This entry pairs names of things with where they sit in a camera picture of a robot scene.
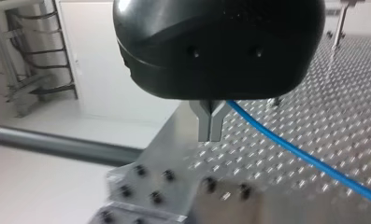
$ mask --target black plastic housing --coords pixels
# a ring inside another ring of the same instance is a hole
[[[182,100],[265,99],[301,83],[324,26],[321,0],[116,0],[134,82]]]

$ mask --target white cabinet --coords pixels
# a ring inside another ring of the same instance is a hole
[[[113,26],[112,1],[58,1],[84,114],[161,126],[178,101],[142,91],[124,65]]]

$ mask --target diamond plate surface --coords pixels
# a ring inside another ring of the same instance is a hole
[[[331,46],[322,40],[307,77],[279,106],[239,103],[273,132],[371,188],[371,37],[348,35],[336,55]],[[189,113],[172,118],[137,162],[149,174],[130,172],[122,181],[135,197],[113,194],[112,200],[187,216],[200,179],[212,175],[256,187],[263,195],[258,223],[371,223],[371,202],[272,143],[234,111],[221,142],[199,145]],[[177,181],[164,181],[167,169]],[[164,203],[150,202],[155,190]]]

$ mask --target screw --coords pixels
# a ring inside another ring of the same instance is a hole
[[[217,180],[215,180],[213,177],[207,177],[204,180],[206,187],[207,187],[207,192],[212,193],[215,191],[217,188]]]
[[[128,198],[132,195],[132,191],[127,185],[121,186],[121,196]]]
[[[134,224],[145,224],[144,220],[141,218],[138,218],[134,221]]]
[[[159,191],[154,191],[150,195],[150,199],[152,200],[154,204],[159,204],[163,202],[162,194]]]
[[[108,211],[101,212],[100,216],[101,216],[101,220],[104,223],[112,223],[113,222],[113,217],[110,214],[110,212],[108,212]]]
[[[251,187],[247,184],[240,185],[240,197],[242,200],[247,200],[251,195]]]
[[[163,172],[163,176],[167,181],[173,181],[176,177],[174,176],[174,172],[171,170],[166,170]]]
[[[139,175],[139,176],[144,176],[147,174],[147,170],[145,169],[144,166],[142,165],[137,165],[135,167],[135,170],[136,170],[136,173]]]

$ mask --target metal rail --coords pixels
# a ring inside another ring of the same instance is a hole
[[[0,146],[110,166],[132,163],[143,151],[139,148],[113,146],[3,126],[0,126]]]

